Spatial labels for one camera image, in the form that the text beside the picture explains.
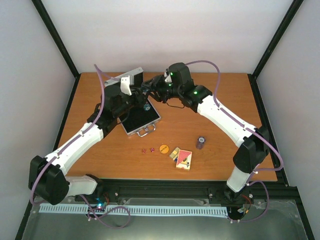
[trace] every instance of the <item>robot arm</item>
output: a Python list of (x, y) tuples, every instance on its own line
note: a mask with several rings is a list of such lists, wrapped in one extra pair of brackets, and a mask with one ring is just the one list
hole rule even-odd
[[(46, 170), (35, 188), (35, 193), (52, 205), (60, 203), (67, 196), (79, 194), (95, 194), (100, 196), (103, 192), (100, 180), (87, 174), (82, 177), (65, 176), (71, 166), (94, 144), (105, 138), (117, 125), (117, 118), (127, 113), (132, 107), (142, 107), (148, 96), (158, 102), (166, 103), (170, 98), (179, 98), (182, 104), (199, 113), (223, 130), (238, 147), (233, 157), (234, 170), (227, 180), (224, 195), (230, 201), (237, 198), (245, 186), (250, 174), (268, 155), (269, 149), (263, 142), (250, 132), (249, 128), (269, 140), (269, 133), (263, 127), (255, 126), (243, 121), (219, 101), (216, 105), (213, 94), (202, 85), (195, 85), (189, 68), (184, 63), (171, 65), (164, 75), (158, 75), (151, 80), (137, 84), (131, 88), (132, 76), (121, 77), (120, 82), (108, 84), (104, 89), (105, 101), (102, 114), (95, 125), (85, 134), (84, 130), (98, 115), (98, 107), (87, 120), (87, 123), (63, 146), (48, 154), (46, 157), (36, 156), (30, 163), (29, 188), (32, 189), (36, 178), (42, 168), (56, 157)], [(244, 125), (241, 127), (233, 119)]]

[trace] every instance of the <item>black metal frame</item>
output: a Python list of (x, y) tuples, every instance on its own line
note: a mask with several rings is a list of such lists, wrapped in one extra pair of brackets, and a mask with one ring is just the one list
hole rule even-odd
[[(67, 117), (73, 98), (80, 80), (80, 74), (77, 71), (64, 43), (62, 42), (53, 22), (50, 19), (46, 8), (44, 7), (41, 0), (32, 0), (35, 8), (37, 9), (39, 15), (41, 16), (44, 24), (46, 25), (48, 31), (50, 32), (54, 42), (56, 43), (58, 49), (60, 50), (65, 62), (70, 68), (70, 71), (75, 77), (75, 82), (72, 88), (72, 92), (64, 112), (62, 123), (58, 131), (58, 135), (54, 144), (54, 150), (58, 148), (59, 141), (64, 130)], [(248, 74), (249, 83), (251, 86), (252, 94), (256, 103), (256, 107), (261, 119), (263, 126), (267, 127), (270, 132), (270, 143), (277, 148), (275, 138), (268, 120), (268, 116), (264, 107), (263, 100), (260, 95), (259, 87), (257, 84), (257, 78), (270, 58), (272, 52), (276, 48), (278, 42), (289, 26), (291, 20), (295, 16), (299, 7), (301, 6), (303, 0), (293, 0), (290, 8), (285, 14), (282, 22), (280, 23), (277, 31), (275, 32), (272, 40), (270, 41), (268, 47), (266, 48), (261, 60), (256, 66), (253, 74)], [(273, 165), (275, 167), (279, 166), (279, 159), (273, 153), (271, 153), (271, 158)], [(302, 223), (304, 225), (306, 234), (310, 240), (315, 239), (312, 233), (305, 209), (303, 207), (298, 189), (296, 187), (288, 186), (288, 180), (284, 170), (278, 171), (276, 173), (277, 182), (266, 182), (265, 185), (269, 192), (270, 199), (273, 200), (295, 200)], [(217, 195), (210, 197), (210, 193), (216, 193), (217, 189), (222, 189), (225, 185), (225, 181), (163, 181), (163, 180), (103, 180), (105, 186), (110, 192), (110, 200), (117, 201), (119, 198), (184, 198), (184, 199), (204, 199), (208, 198), (212, 204), (222, 204), (223, 206), (233, 206), (220, 199)], [(250, 193), (254, 195), (256, 199), (265, 199), (266, 193), (262, 186), (255, 184), (250, 187)], [(30, 202), (26, 208), (24, 217), (22, 219), (21, 225), (16, 235), (16, 240), (20, 240), (23, 237), (25, 227), (28, 222), (32, 205)]]

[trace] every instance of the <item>white cable carrier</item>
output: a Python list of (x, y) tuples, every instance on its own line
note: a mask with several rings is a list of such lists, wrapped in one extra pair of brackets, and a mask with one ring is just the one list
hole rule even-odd
[[(108, 205), (104, 211), (100, 209), (94, 210), (97, 215), (102, 215), (119, 205)], [(224, 206), (137, 206), (124, 205), (130, 211), (131, 216), (143, 217), (216, 217), (226, 218), (228, 216), (227, 208)], [(50, 203), (40, 204), (39, 213), (55, 213), (55, 214), (87, 214), (89, 208), (86, 204), (66, 204), (60, 203), (51, 205)], [(128, 213), (124, 209), (116, 209), (109, 215), (123, 215)]]

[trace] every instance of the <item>wooden table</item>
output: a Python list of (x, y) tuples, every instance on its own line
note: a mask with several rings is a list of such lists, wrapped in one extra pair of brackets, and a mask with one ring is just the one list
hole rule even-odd
[[(149, 80), (159, 73), (144, 73)], [(216, 85), (215, 73), (192, 73), (195, 84), (204, 85), (212, 92)], [(60, 140), (60, 146), (71, 138), (93, 113), (100, 102), (101, 89), (96, 73), (82, 73)], [(218, 99), (231, 111), (248, 123), (261, 126), (257, 107), (245, 73), (222, 73)], [(233, 168), (233, 156), (237, 147), (232, 140), (211, 121), (189, 108), (179, 109), (166, 104), (152, 104), (162, 117), (156, 131), (145, 137), (128, 137), (121, 125), (101, 142), (89, 149), (70, 169), (68, 176), (93, 174), (99, 178), (157, 179), (157, 180), (216, 180), (225, 181)], [(180, 105), (178, 99), (169, 104)], [(197, 138), (206, 139), (202, 150), (195, 147)], [(159, 147), (169, 146), (167, 154)], [(169, 154), (175, 147), (192, 151), (190, 171), (178, 169)], [(270, 155), (261, 167), (273, 168)], [(260, 172), (257, 177), (264, 181), (276, 181), (274, 172)]]

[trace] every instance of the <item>yellow round token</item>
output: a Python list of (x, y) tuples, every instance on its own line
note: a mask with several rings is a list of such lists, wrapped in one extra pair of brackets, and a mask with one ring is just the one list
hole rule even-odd
[(167, 152), (169, 152), (169, 147), (167, 145), (161, 145), (159, 147), (160, 153), (162, 154), (166, 154)]

